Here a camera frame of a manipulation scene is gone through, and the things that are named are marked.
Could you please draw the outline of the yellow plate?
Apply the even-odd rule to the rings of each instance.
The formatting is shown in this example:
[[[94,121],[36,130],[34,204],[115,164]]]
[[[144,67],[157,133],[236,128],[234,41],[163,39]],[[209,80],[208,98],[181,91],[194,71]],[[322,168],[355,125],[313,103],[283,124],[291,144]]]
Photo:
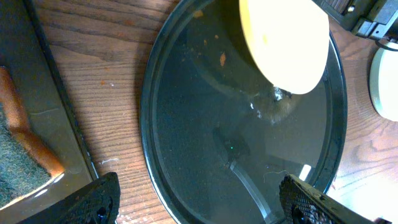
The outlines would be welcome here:
[[[249,52],[261,73],[293,94],[312,91],[326,66],[328,15],[312,0],[239,0]]]

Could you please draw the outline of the orange green sponge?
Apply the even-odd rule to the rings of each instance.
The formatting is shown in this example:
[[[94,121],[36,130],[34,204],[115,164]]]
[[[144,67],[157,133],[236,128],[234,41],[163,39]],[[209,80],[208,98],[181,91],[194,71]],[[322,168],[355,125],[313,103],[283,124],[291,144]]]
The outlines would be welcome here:
[[[1,67],[1,209],[62,175],[58,157],[34,134],[7,67]]]

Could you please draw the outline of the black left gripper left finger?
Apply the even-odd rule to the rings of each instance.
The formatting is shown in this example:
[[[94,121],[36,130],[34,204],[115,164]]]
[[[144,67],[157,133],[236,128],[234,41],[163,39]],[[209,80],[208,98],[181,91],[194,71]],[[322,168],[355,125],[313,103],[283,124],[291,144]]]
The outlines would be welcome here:
[[[21,223],[115,224],[119,213],[120,196],[118,175],[115,172],[108,172]]]

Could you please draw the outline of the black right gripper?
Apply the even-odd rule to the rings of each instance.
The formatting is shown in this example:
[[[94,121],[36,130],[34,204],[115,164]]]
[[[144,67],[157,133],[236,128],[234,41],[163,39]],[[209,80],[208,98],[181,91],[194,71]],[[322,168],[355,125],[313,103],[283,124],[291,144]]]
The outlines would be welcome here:
[[[397,0],[313,0],[353,35],[397,40]]]

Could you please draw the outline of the light green plate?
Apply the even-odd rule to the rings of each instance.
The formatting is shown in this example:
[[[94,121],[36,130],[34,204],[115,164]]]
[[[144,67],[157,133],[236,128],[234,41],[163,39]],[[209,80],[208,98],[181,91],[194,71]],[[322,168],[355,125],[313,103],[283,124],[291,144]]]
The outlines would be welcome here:
[[[397,44],[394,51],[379,48],[369,73],[369,92],[374,109],[383,118],[397,121]]]

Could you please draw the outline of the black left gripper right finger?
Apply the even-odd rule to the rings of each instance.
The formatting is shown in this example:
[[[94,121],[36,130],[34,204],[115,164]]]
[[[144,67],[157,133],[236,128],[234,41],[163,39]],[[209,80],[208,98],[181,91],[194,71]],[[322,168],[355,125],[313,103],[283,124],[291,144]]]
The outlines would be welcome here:
[[[371,223],[294,175],[279,185],[279,198],[288,223]]]

